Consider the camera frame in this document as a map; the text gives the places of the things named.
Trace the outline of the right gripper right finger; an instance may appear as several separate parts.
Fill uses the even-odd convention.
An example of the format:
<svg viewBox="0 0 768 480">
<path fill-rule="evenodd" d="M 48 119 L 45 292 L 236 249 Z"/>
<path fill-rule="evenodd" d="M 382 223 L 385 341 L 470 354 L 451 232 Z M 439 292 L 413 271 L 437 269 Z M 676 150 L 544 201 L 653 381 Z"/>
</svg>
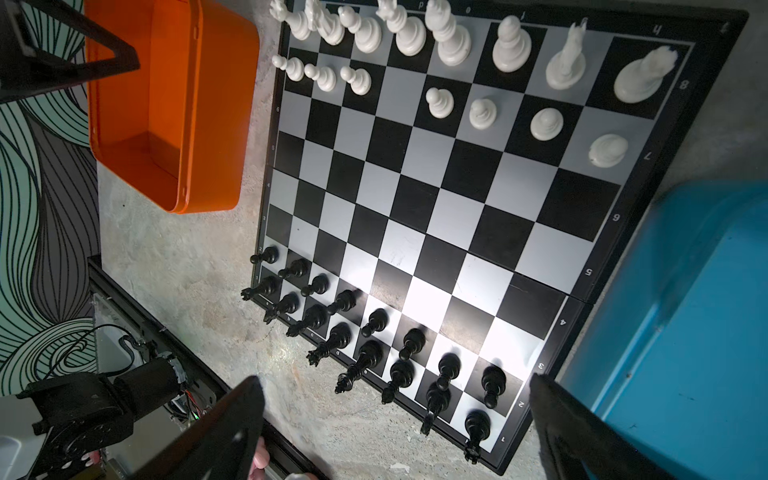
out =
<svg viewBox="0 0 768 480">
<path fill-rule="evenodd" d="M 548 479 L 670 479 L 548 375 L 530 380 L 530 407 Z"/>
</svg>

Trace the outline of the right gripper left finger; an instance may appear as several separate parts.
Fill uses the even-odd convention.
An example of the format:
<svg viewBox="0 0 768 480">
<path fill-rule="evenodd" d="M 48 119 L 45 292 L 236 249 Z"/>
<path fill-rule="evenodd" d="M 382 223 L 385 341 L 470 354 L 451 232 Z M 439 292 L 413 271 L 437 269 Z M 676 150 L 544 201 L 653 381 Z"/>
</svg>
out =
<svg viewBox="0 0 768 480">
<path fill-rule="evenodd" d="M 262 433 L 264 408 L 259 378 L 245 378 L 132 477 L 247 479 Z"/>
</svg>

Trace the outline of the blue plastic bin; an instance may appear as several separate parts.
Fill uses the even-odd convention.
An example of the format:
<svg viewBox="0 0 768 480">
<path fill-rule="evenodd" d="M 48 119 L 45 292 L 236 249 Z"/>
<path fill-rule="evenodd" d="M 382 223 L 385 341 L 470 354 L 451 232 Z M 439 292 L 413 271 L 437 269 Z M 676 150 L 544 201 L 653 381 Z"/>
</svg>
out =
<svg viewBox="0 0 768 480">
<path fill-rule="evenodd" d="M 766 183 L 656 203 L 560 382 L 677 478 L 765 478 Z"/>
</svg>

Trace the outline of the orange plastic bin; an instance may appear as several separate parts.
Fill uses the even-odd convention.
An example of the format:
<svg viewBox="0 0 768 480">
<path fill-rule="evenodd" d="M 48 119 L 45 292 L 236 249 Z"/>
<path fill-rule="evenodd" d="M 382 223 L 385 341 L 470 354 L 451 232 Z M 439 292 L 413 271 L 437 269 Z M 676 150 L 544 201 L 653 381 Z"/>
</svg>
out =
<svg viewBox="0 0 768 480">
<path fill-rule="evenodd" d="M 131 45 L 138 70 L 88 85 L 90 147 L 108 170 L 176 214 L 239 201 L 259 34 L 217 1 L 87 1 Z"/>
</svg>

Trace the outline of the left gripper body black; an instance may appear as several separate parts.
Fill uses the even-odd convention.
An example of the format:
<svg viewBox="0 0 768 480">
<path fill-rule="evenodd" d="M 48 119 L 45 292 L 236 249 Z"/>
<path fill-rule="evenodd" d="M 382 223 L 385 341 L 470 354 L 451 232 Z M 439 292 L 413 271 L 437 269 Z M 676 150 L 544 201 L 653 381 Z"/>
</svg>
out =
<svg viewBox="0 0 768 480">
<path fill-rule="evenodd" d="M 54 60 L 32 45 L 20 1 L 1 2 L 1 103 L 53 92 L 72 85 Z"/>
</svg>

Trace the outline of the pink big-eared figurine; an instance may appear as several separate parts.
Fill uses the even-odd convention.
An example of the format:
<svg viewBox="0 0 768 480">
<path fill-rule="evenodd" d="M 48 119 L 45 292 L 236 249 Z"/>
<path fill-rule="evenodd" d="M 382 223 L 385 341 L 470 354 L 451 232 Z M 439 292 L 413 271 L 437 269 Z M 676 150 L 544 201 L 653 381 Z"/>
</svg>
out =
<svg viewBox="0 0 768 480">
<path fill-rule="evenodd" d="M 270 454 L 266 448 L 263 437 L 258 439 L 257 447 L 251 463 L 249 480 L 264 480 L 266 478 L 266 467 L 270 463 Z"/>
</svg>

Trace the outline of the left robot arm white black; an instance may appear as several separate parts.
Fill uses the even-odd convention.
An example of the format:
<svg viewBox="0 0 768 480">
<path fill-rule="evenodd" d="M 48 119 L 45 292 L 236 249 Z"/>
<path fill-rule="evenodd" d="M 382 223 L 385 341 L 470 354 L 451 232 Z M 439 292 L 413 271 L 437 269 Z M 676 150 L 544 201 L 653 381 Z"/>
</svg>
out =
<svg viewBox="0 0 768 480">
<path fill-rule="evenodd" d="M 1 107 L 1 453 L 66 478 L 133 420 L 96 373 L 86 257 L 99 248 L 87 97 L 70 86 Z"/>
</svg>

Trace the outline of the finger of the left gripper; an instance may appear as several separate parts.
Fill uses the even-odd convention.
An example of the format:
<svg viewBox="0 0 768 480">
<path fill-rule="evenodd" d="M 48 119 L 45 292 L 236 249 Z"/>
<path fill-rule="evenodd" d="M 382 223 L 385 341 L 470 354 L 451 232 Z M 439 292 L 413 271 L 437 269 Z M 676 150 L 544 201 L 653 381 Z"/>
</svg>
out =
<svg viewBox="0 0 768 480">
<path fill-rule="evenodd" d="M 23 54 L 31 65 L 31 80 L 36 90 L 59 90 L 140 68 L 138 55 L 132 46 L 63 1 L 27 1 L 27 4 L 87 39 L 95 40 L 114 54 L 111 59 L 74 64 L 33 46 L 31 39 L 25 39 Z"/>
</svg>

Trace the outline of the black white chessboard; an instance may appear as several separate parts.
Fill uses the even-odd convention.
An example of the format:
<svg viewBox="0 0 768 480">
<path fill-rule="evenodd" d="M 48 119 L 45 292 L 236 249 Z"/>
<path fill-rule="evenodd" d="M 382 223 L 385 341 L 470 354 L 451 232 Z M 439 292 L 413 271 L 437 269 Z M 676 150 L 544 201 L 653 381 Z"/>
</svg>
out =
<svg viewBox="0 0 768 480">
<path fill-rule="evenodd" d="M 242 297 L 489 470 L 532 417 L 722 70 L 744 10 L 324 1 L 280 27 Z M 363 68 L 354 94 L 343 66 Z"/>
</svg>

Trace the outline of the white pawn far left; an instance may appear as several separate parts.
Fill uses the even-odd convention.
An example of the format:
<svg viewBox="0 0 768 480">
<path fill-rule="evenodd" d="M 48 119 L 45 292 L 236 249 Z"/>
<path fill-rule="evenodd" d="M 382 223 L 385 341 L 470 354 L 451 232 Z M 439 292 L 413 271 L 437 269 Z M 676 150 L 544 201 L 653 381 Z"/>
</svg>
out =
<svg viewBox="0 0 768 480">
<path fill-rule="evenodd" d="M 305 76 L 305 65 L 297 57 L 287 58 L 281 55 L 273 55 L 271 62 L 275 68 L 283 71 L 292 82 L 300 82 Z"/>
</svg>

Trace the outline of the white back row piece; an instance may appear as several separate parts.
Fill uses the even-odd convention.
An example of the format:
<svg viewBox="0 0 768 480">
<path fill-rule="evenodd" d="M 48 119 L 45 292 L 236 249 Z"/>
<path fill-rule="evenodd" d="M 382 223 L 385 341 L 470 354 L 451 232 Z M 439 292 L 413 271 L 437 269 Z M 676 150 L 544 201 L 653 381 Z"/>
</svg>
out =
<svg viewBox="0 0 768 480">
<path fill-rule="evenodd" d="M 307 40 L 311 35 L 306 14 L 301 10 L 290 12 L 283 0 L 271 0 L 269 12 L 277 21 L 286 23 L 297 40 Z"/>
</svg>

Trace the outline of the black piece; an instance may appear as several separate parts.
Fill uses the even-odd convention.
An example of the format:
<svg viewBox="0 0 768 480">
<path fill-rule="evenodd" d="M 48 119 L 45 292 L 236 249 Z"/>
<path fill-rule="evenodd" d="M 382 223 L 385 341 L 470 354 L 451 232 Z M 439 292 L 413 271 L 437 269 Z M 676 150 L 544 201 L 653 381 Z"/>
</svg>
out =
<svg viewBox="0 0 768 480">
<path fill-rule="evenodd" d="M 429 435 L 436 418 L 449 406 L 450 398 L 451 395 L 448 390 L 441 390 L 436 385 L 429 387 L 426 394 L 427 412 L 422 420 L 420 429 L 422 435 Z"/>
</svg>

